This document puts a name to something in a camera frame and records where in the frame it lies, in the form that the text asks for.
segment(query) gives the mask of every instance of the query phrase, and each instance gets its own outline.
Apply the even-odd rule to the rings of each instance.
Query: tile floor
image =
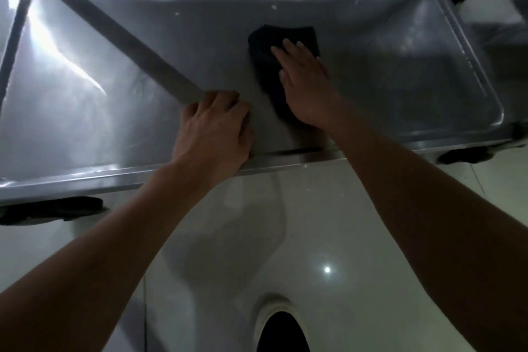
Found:
[[[461,14],[520,20],[509,0],[470,0]],[[528,225],[528,148],[443,169]],[[133,193],[103,198],[115,207]],[[0,290],[97,219],[0,227]],[[156,257],[105,350],[142,351],[145,336],[149,352],[248,350],[254,305],[269,293],[297,305],[314,351],[472,350],[427,297],[342,161],[217,187]]]

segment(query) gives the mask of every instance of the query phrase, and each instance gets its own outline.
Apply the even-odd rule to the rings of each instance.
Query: person's right hand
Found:
[[[283,41],[287,53],[277,47],[271,52],[283,70],[280,81],[286,93],[286,102],[300,121],[328,130],[333,114],[341,109],[343,101],[328,78],[328,72],[319,58],[301,42],[294,45]]]

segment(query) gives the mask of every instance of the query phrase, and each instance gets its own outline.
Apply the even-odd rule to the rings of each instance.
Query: person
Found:
[[[283,67],[280,78],[291,110],[344,152],[424,289],[451,323],[478,352],[528,350],[528,229],[377,134],[341,99],[304,45],[285,40],[284,50],[273,48],[273,53]],[[0,295],[2,348],[102,350],[171,232],[247,160],[249,109],[236,92],[209,92],[184,108],[172,161],[127,205]]]

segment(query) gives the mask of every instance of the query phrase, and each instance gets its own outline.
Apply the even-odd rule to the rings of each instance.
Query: metal tray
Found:
[[[247,36],[262,24],[314,26],[342,94],[414,150],[480,142],[505,120],[448,0],[11,4],[3,203],[140,185],[169,161],[181,106],[207,89],[235,89],[252,104],[254,157],[241,173],[341,158],[324,134],[281,122],[259,88]]]

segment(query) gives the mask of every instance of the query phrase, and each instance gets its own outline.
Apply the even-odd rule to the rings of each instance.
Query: shoe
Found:
[[[292,302],[274,296],[264,303],[255,322],[257,352],[309,352],[306,330]]]

